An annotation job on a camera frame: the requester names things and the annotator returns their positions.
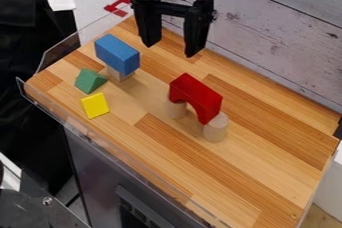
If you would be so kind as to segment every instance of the yellow square block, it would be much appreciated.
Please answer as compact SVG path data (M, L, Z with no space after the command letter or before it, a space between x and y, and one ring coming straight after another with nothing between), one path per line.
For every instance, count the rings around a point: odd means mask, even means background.
M107 100L103 93L81 99L83 108L89 119L96 118L109 112Z

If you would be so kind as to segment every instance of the wooden block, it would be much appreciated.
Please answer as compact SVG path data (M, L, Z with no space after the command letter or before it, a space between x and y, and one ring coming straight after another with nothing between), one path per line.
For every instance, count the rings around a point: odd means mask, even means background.
M122 74L121 72L118 72L117 70L115 70L114 68L112 68L110 66L107 66L107 72L108 72L110 77L114 78L115 80L117 80L119 82L123 82L135 74L135 72L132 72L126 76L126 75Z
M97 72L89 69L82 69L76 79L75 87L86 94L90 94L106 82L107 78Z
M207 124L221 110L223 97L202 82L184 73L170 84L170 101L185 101L196 110L198 120Z
M180 101L173 103L170 101L169 97L166 99L166 112L171 119L181 119L186 115L187 103L185 101Z
M140 67L140 53L111 34L98 39L95 50L99 59L125 76Z
M107 100L103 93L83 98L81 99L81 103L89 119L109 112Z
M225 113L220 112L203 127L203 137L213 143L223 141L226 137L228 123L228 116Z

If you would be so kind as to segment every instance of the red block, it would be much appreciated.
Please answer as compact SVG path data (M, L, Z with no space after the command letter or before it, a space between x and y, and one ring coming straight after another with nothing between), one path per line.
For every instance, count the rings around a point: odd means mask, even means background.
M221 95L187 73L171 82L169 98L173 103L189 103L203 125L219 114L223 100Z

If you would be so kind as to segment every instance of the green triangular prism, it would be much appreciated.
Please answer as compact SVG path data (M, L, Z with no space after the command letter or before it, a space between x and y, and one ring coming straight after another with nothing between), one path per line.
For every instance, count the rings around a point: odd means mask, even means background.
M90 94L107 81L108 79L106 77L98 74L95 71L84 68L81 70L76 79L75 87L79 88L86 94Z

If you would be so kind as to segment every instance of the weathered wood background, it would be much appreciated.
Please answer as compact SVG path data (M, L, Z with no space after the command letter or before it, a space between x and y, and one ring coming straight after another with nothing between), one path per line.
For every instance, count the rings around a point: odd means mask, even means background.
M342 112L342 0L217 0L216 9L210 49ZM181 19L164 25L182 33Z

